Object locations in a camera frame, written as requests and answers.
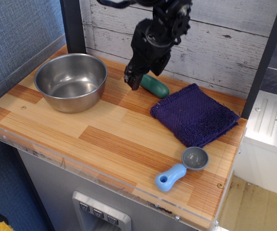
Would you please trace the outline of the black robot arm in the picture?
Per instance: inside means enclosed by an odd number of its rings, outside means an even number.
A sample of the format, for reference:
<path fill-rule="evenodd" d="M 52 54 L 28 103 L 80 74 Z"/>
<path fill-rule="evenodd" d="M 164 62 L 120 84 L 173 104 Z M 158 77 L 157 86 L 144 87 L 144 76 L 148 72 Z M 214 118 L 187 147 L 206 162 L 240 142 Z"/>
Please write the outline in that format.
<path fill-rule="evenodd" d="M 140 21 L 134 31 L 132 58 L 124 71 L 124 81 L 137 90 L 148 72 L 159 76 L 171 57 L 171 48 L 181 43 L 190 28 L 190 0 L 100 0 L 99 4 L 124 9 L 133 4 L 153 8 L 153 18 Z"/>

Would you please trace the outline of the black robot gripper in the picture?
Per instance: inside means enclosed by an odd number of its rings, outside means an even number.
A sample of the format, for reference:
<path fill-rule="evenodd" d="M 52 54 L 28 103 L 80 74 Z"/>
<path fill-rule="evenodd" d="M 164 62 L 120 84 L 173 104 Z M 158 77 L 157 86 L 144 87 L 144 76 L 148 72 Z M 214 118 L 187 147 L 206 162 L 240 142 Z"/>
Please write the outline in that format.
<path fill-rule="evenodd" d="M 124 82 L 138 90 L 143 75 L 153 72 L 159 76 L 171 55 L 172 38 L 158 20 L 145 19 L 135 28 L 131 47 L 132 58 L 124 71 Z"/>

